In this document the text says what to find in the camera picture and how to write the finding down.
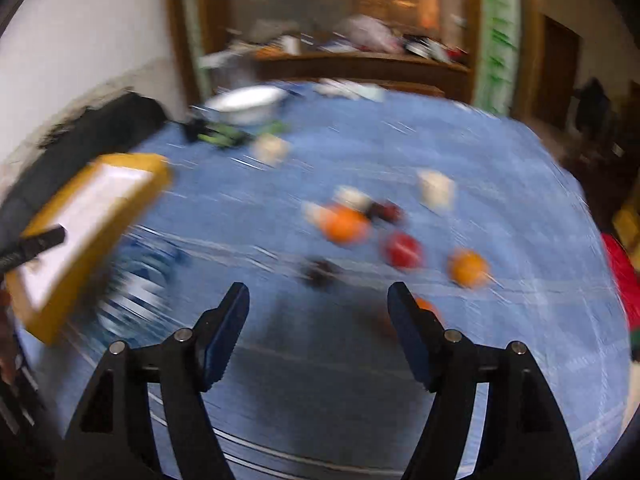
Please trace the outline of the small orange tangerine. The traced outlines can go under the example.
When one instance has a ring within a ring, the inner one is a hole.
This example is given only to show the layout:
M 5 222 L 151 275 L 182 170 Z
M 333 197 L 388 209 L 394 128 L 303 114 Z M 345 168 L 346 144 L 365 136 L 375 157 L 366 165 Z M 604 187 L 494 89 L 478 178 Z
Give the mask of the small orange tangerine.
M 448 273 L 463 288 L 479 288 L 489 281 L 489 264 L 474 250 L 459 248 L 448 259 Z

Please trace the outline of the large orange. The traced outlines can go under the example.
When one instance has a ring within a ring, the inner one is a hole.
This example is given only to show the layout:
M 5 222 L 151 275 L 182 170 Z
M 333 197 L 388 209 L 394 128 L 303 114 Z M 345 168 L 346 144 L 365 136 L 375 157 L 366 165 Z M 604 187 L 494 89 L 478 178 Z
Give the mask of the large orange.
M 370 229 L 370 221 L 359 211 L 341 205 L 327 206 L 320 221 L 323 236 L 337 245 L 363 242 Z

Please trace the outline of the beige round cake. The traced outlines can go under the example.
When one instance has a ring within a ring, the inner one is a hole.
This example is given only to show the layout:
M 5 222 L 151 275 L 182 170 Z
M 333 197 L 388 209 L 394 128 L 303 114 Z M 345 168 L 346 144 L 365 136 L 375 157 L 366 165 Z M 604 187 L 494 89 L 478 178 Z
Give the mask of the beige round cake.
M 302 213 L 309 224 L 320 229 L 323 226 L 323 223 L 326 222 L 328 210 L 325 206 L 316 203 L 303 202 Z

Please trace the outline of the yellow tray white lining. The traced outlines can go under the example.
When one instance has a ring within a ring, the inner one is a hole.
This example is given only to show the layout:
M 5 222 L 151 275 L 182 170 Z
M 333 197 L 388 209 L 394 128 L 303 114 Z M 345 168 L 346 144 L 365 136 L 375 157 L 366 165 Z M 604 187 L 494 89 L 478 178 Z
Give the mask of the yellow tray white lining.
M 170 182 L 166 157 L 117 153 L 90 162 L 54 194 L 24 233 L 62 226 L 65 240 L 6 274 L 26 332 L 55 343 L 91 275 Z

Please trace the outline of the black sofa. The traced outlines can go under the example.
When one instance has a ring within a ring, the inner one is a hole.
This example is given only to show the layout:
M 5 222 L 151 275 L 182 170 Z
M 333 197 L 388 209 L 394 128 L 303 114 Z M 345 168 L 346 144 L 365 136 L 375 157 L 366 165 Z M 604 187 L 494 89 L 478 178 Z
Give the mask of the black sofa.
M 17 240 L 42 207 L 93 159 L 127 153 L 168 121 L 159 102 L 127 92 L 85 110 L 23 170 L 1 201 L 1 244 Z

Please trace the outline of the black small box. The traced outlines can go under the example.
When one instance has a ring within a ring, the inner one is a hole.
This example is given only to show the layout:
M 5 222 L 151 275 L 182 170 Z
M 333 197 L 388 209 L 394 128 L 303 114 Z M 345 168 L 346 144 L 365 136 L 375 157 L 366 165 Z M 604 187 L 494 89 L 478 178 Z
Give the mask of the black small box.
M 207 122 L 202 118 L 190 118 L 182 124 L 182 133 L 186 143 L 192 144 L 200 140 L 200 135 L 207 131 Z

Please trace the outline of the green leafy vegetable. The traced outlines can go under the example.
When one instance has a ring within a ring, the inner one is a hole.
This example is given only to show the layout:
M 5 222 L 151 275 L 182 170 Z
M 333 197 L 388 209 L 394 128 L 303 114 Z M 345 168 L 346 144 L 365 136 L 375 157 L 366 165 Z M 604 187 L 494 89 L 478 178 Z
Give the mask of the green leafy vegetable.
M 240 127 L 226 125 L 222 122 L 213 124 L 209 122 L 196 135 L 195 139 L 213 145 L 218 150 L 231 150 L 232 148 L 242 148 L 257 141 L 261 136 L 278 136 L 279 134 L 288 132 L 288 124 L 275 120 L 268 122 L 267 125 L 259 126 L 254 129 L 244 130 Z

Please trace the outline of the round white bun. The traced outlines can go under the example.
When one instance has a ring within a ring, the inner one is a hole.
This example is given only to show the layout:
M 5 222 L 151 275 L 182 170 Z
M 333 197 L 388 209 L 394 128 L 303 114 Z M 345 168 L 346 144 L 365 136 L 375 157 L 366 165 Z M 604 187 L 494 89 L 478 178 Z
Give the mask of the round white bun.
M 252 144 L 254 159 L 270 167 L 280 165 L 288 157 L 289 151 L 288 141 L 271 133 L 261 134 Z

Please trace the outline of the white enamel basin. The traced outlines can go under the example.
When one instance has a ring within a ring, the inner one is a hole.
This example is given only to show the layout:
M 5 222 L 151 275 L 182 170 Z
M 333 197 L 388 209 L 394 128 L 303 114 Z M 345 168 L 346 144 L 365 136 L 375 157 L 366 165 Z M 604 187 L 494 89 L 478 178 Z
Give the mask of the white enamel basin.
M 213 96 L 203 105 L 203 114 L 229 126 L 262 126 L 277 118 L 287 97 L 288 92 L 281 88 L 258 84 Z

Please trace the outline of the dark plum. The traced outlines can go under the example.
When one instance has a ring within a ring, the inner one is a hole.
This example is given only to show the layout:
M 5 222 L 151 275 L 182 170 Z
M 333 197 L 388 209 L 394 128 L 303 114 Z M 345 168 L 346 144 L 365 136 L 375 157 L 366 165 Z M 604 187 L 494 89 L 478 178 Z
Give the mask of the dark plum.
M 315 289 L 329 289 L 342 273 L 342 269 L 325 258 L 310 258 L 302 266 L 302 280 Z

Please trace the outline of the white corn piece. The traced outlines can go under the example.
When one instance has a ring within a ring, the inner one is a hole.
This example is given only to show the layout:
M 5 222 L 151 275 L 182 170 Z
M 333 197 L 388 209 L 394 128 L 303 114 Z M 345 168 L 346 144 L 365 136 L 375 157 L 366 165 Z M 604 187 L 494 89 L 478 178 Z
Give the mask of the white corn piece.
M 438 214 L 450 211 L 457 191 L 454 180 L 439 171 L 421 169 L 418 171 L 418 181 L 424 206 Z

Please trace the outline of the white food cube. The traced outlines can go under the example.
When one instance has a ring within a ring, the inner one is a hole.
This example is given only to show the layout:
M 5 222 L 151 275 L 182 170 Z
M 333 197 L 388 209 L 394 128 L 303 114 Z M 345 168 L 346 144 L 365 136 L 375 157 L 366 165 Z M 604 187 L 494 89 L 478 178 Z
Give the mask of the white food cube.
M 368 194 L 361 192 L 358 188 L 346 185 L 341 185 L 335 190 L 333 200 L 339 205 L 362 212 L 363 214 L 373 203 L 372 198 Z

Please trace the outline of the white gloves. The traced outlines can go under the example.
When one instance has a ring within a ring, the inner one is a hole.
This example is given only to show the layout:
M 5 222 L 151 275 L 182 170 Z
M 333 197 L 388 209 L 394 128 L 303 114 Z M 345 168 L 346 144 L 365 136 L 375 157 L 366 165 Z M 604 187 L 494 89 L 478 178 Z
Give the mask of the white gloves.
M 385 89 L 377 84 L 363 84 L 346 79 L 323 78 L 314 84 L 314 91 L 327 98 L 344 98 L 353 101 L 383 102 Z

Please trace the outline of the wooden cabinet counter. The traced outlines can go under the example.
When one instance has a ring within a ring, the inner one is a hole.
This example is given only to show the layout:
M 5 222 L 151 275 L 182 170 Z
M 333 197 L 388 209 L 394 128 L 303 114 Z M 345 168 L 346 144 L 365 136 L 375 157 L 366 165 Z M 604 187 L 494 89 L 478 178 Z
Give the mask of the wooden cabinet counter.
M 471 103 L 473 96 L 472 70 L 408 54 L 280 53 L 255 58 L 255 70 L 260 80 L 346 79 L 397 91 L 443 96 L 465 104 Z

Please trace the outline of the pink plastic bag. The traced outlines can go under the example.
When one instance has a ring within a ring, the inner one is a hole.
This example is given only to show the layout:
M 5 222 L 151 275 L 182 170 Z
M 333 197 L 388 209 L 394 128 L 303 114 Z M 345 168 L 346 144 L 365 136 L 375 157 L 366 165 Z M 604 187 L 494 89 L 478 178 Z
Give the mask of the pink plastic bag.
M 401 42 L 384 23 L 369 15 L 357 14 L 343 18 L 335 31 L 359 49 L 388 54 L 399 54 L 404 50 Z

